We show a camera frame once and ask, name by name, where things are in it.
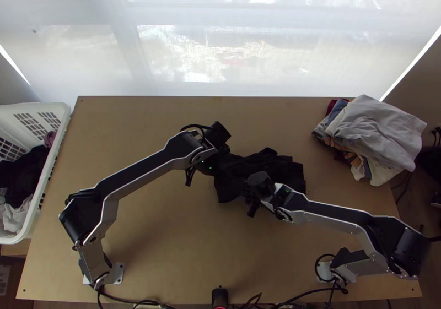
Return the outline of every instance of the pile of folded clothes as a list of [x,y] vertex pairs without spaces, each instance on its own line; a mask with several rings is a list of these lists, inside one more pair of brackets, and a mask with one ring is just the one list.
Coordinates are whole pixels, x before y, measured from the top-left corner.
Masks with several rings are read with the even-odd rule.
[[403,170],[414,171],[426,123],[376,99],[361,95],[332,100],[313,135],[350,163],[358,181],[380,186]]

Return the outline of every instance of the metal bracket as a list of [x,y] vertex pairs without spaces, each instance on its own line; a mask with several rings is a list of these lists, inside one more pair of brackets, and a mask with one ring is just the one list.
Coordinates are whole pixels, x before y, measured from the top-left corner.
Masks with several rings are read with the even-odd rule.
[[[122,283],[122,278],[124,276],[124,263],[116,263],[109,273],[104,274],[96,280],[94,288],[99,288],[103,284],[114,284],[118,285]],[[90,285],[89,279],[83,275],[83,284]]]

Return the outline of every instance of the fabric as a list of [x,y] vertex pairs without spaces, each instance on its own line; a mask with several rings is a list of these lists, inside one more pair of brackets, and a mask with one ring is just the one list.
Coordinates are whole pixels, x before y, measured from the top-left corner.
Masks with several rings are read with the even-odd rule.
[[338,125],[327,134],[383,167],[413,171],[426,125],[396,107],[361,95],[347,104]]
[[7,187],[6,203],[19,208],[35,192],[49,148],[37,146],[14,162],[0,162],[0,187]]
[[367,161],[347,147],[340,145],[332,136],[326,133],[329,126],[333,127],[334,125],[339,124],[341,119],[340,112],[344,112],[347,104],[347,100],[338,99],[333,104],[334,106],[328,115],[315,127],[313,130],[313,136],[327,146],[334,148],[336,152],[335,159],[339,160],[340,156],[342,156],[343,160],[351,165],[351,172],[353,173],[354,178],[360,180],[361,178],[370,177]]
[[327,106],[327,110],[326,110],[326,115],[325,115],[325,116],[328,116],[328,115],[329,115],[329,113],[334,109],[335,104],[336,104],[339,100],[343,100],[343,101],[345,101],[345,102],[349,102],[348,99],[343,99],[343,98],[340,98],[340,99],[332,99],[332,100],[329,102],[328,106]]
[[220,203],[230,202],[246,192],[246,179],[258,171],[266,171],[278,183],[305,193],[303,165],[293,162],[291,156],[277,155],[271,148],[249,156],[228,153],[219,160],[214,176],[214,187]]
[[373,161],[368,160],[369,163],[369,169],[372,173],[372,177],[369,181],[369,183],[372,186],[381,186],[385,182],[390,181],[392,178],[394,178],[396,175],[398,175],[401,171],[403,171],[403,168],[387,168],[384,166],[381,166]]
[[45,147],[51,148],[56,136],[57,136],[56,131],[49,131],[48,133],[46,133],[46,135],[43,139],[44,143],[45,143]]
[[32,194],[28,196],[19,208],[13,208],[10,204],[4,205],[2,211],[3,228],[5,231],[18,233],[23,227],[24,220],[29,210]]

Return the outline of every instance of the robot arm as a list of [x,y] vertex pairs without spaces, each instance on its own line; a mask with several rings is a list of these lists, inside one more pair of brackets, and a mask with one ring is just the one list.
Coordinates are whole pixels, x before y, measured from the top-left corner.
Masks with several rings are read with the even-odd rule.
[[357,276],[380,273],[417,279],[429,240],[399,219],[311,201],[303,193],[272,182],[264,171],[251,175],[248,184],[260,203],[281,220],[316,223],[357,237],[363,249],[351,253],[342,248],[332,262],[321,262],[321,280],[355,282]]
[[[103,179],[94,188],[68,197],[59,220],[79,253],[84,283],[99,289],[122,282],[123,264],[112,264],[101,244],[116,219],[120,199],[173,169],[198,169],[214,176],[216,163],[229,151],[225,143],[230,134],[219,122],[206,128],[202,133],[181,131],[164,149]],[[322,281],[336,277],[354,282],[358,275],[378,273],[417,278],[429,241],[400,220],[310,201],[304,194],[272,182],[265,172],[251,175],[248,185],[254,200],[251,215],[263,205],[284,221],[319,223],[358,237],[363,250],[351,253],[342,248],[331,263],[320,263]]]
[[71,194],[59,220],[78,251],[85,282],[95,289],[122,282],[123,264],[113,265],[103,252],[101,239],[116,220],[118,202],[173,169],[185,170],[222,150],[230,138],[215,122],[202,135],[181,131],[164,149],[103,179],[94,188]]

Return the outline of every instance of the black cable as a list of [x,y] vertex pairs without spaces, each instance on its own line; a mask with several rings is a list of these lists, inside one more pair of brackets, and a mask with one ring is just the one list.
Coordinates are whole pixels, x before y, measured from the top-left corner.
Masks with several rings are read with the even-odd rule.
[[[199,129],[201,131],[201,136],[202,136],[201,144],[204,144],[204,141],[205,141],[205,131],[204,131],[204,129],[205,130],[212,130],[213,129],[213,127],[207,127],[207,126],[203,126],[203,125],[200,125],[200,124],[194,124],[193,123],[193,124],[188,124],[185,127],[182,127],[180,129],[180,131],[184,131],[184,130],[187,130],[189,128],[196,128],[196,129]],[[191,166],[191,167],[185,169],[185,186],[191,186],[191,181],[193,180],[193,176],[195,175],[195,172],[196,172],[196,168],[194,166]]]
[[331,279],[323,279],[320,275],[319,275],[319,271],[317,270],[317,268],[319,267],[319,262],[322,258],[325,257],[332,257],[335,258],[334,254],[323,254],[321,256],[318,257],[318,259],[315,261],[314,264],[314,271],[315,271],[315,275],[317,276],[317,278],[319,278],[319,280],[324,281],[325,283],[331,283],[332,281],[334,281],[335,278],[331,278]]
[[94,289],[97,292],[96,302],[97,302],[98,307],[100,309],[103,309],[103,306],[102,306],[101,301],[100,301],[100,296],[101,295],[103,295],[104,297],[107,297],[108,299],[111,299],[111,300],[114,300],[114,301],[117,301],[117,302],[120,302],[120,303],[128,303],[128,304],[134,305],[133,309],[137,308],[139,305],[151,305],[151,306],[159,306],[159,305],[161,305],[161,306],[163,306],[163,307],[165,307],[167,309],[174,309],[173,307],[171,307],[169,305],[166,305],[166,304],[163,304],[163,303],[159,303],[158,301],[154,301],[154,300],[146,299],[146,300],[141,300],[141,301],[133,301],[133,300],[122,299],[120,297],[112,296],[110,294],[107,294],[107,293],[103,292],[103,288],[104,288],[104,286],[102,286],[99,290],[95,290],[92,287],[92,289]]
[[391,189],[396,189],[397,187],[400,187],[401,185],[403,185],[407,179],[410,177],[411,173],[407,174],[406,177],[404,177],[404,179],[401,181],[401,183],[399,183],[398,185],[392,186]]
[[398,196],[398,199],[395,201],[395,204],[397,204],[398,202],[400,202],[401,198],[402,198],[402,197],[404,196],[404,194],[406,193],[407,188],[408,188],[409,183],[410,183],[410,179],[412,178],[412,175],[413,175],[413,173],[409,174],[409,177],[408,177],[407,182],[406,182],[406,187],[404,188],[404,191],[401,192],[401,194]]
[[[248,299],[248,301],[245,304],[243,304],[240,307],[240,309],[251,309],[251,308],[253,308],[255,305],[257,305],[257,303],[259,302],[261,296],[262,296],[262,292],[260,292],[259,294],[256,294],[255,296],[252,296],[251,298]],[[252,306],[250,308],[248,308],[250,303],[251,303],[251,301],[254,300],[254,299],[256,299],[256,301],[252,304]]]
[[433,135],[433,145],[432,145],[432,147],[435,147],[435,144],[437,143],[437,133],[438,132],[436,130],[432,130],[431,132],[432,132],[432,135]]
[[100,301],[100,295],[101,295],[100,292],[96,292],[96,303],[98,304],[98,307],[100,309],[103,309],[103,306],[102,306],[101,301]]
[[331,306],[332,296],[334,295],[334,287],[336,284],[337,284],[337,279],[334,280],[334,283],[332,285],[332,291],[331,294],[329,295],[329,300],[326,303],[325,309],[329,309],[329,307]]
[[441,142],[441,127],[436,127],[435,130],[439,134],[439,139],[438,139],[438,146],[439,146],[439,143]]
[[316,290],[312,290],[312,291],[308,291],[308,292],[302,293],[302,294],[300,294],[300,295],[298,295],[296,297],[293,297],[293,298],[291,298],[291,299],[289,299],[289,300],[287,300],[287,301],[285,301],[283,303],[279,303],[279,304],[275,305],[272,309],[279,309],[280,307],[283,307],[285,305],[290,305],[292,302],[300,299],[301,297],[304,297],[304,296],[307,296],[307,295],[313,294],[313,293],[326,292],[326,291],[332,291],[332,290],[338,290],[338,291],[342,292],[345,295],[349,293],[349,291],[347,289],[343,288],[342,286],[340,286],[338,284],[335,284],[335,286],[336,287],[316,289]]

